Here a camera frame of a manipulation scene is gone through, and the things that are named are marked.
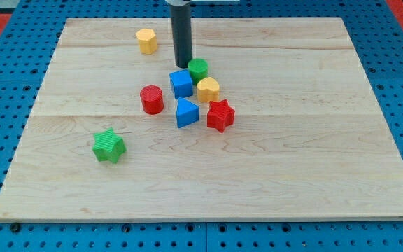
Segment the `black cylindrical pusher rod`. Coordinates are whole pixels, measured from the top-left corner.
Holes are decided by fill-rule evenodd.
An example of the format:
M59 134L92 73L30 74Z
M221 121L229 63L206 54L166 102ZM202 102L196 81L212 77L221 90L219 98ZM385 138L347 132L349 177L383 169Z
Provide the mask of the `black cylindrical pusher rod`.
M190 0L169 0L176 66L184 69L192 59Z

